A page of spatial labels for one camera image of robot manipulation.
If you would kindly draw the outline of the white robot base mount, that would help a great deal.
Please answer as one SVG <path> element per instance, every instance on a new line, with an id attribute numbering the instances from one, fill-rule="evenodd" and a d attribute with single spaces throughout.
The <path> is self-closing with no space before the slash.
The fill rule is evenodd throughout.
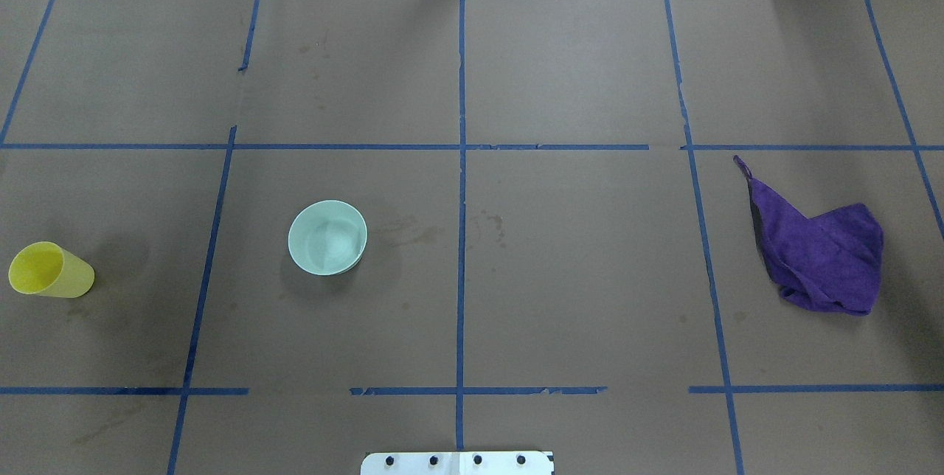
<path id="1" fill-rule="evenodd" d="M 552 452 L 377 452 L 361 462 L 361 474 L 554 474 Z"/>

